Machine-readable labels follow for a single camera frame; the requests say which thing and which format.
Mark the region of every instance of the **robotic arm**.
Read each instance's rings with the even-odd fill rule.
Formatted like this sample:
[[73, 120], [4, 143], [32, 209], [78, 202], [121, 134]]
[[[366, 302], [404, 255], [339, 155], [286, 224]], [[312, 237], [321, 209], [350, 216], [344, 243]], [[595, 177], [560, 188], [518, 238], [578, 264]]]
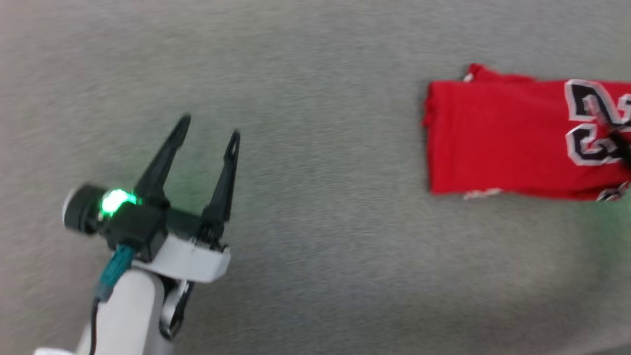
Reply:
[[132, 191], [84, 184], [64, 204], [68, 229], [98, 233], [114, 251], [76, 355], [172, 354], [195, 283], [213, 282], [226, 272], [230, 250], [220, 240], [230, 220], [240, 135], [232, 133], [213, 197], [195, 215], [173, 208], [163, 190], [190, 123], [185, 114]]

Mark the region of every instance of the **red jersey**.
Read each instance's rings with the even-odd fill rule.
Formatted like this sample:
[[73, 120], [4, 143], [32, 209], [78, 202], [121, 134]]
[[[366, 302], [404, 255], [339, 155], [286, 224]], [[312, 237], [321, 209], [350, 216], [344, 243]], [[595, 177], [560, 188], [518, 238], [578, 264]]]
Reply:
[[479, 64], [466, 80], [429, 85], [423, 123], [432, 193], [610, 200], [626, 190], [631, 171], [608, 132], [631, 140], [631, 83], [538, 81]]

